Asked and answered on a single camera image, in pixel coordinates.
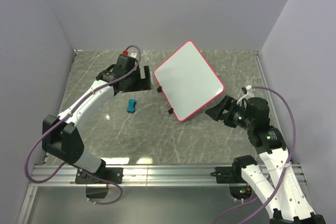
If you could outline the pink framed whiteboard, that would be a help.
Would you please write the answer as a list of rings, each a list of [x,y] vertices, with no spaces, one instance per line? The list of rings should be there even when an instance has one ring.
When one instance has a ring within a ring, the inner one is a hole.
[[[225,91],[225,84],[191,40],[165,59],[153,74],[179,122]]]

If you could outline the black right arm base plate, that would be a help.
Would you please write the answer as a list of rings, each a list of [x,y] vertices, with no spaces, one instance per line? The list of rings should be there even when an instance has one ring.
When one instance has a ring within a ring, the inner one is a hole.
[[[219,166],[215,167],[215,171],[210,173],[212,177],[215,177],[217,184],[240,184],[245,183],[244,180],[238,178],[234,169],[231,166]]]

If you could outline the blue black whiteboard eraser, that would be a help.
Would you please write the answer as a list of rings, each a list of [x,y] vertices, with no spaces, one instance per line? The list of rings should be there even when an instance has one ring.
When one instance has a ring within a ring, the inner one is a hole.
[[[136,103],[137,103],[137,101],[135,99],[129,99],[128,107],[127,107],[127,112],[128,113],[134,113],[135,112]]]

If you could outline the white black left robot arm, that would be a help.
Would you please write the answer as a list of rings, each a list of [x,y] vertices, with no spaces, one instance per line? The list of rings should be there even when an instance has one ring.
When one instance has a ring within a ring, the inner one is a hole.
[[[150,90],[149,66],[141,75],[139,60],[124,51],[115,64],[100,72],[90,88],[68,109],[43,121],[42,149],[50,155],[86,170],[94,183],[107,179],[106,162],[85,149],[80,133],[86,122],[118,93]]]

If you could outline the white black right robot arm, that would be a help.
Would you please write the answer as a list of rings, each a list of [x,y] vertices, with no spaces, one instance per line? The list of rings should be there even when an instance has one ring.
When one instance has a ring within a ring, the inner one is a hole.
[[[270,223],[325,223],[308,203],[290,162],[290,153],[281,132],[270,124],[269,106],[265,99],[253,97],[242,103],[225,96],[205,112],[226,126],[241,127],[263,161],[270,178],[261,172],[251,156],[235,158],[232,177],[245,181],[262,202]]]

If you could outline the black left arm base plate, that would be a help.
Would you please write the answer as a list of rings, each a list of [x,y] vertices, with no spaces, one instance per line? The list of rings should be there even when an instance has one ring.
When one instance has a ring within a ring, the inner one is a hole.
[[[123,177],[123,168],[106,167],[101,172],[90,173],[83,169],[77,170],[75,179],[76,184],[104,184],[104,180],[121,184]]]

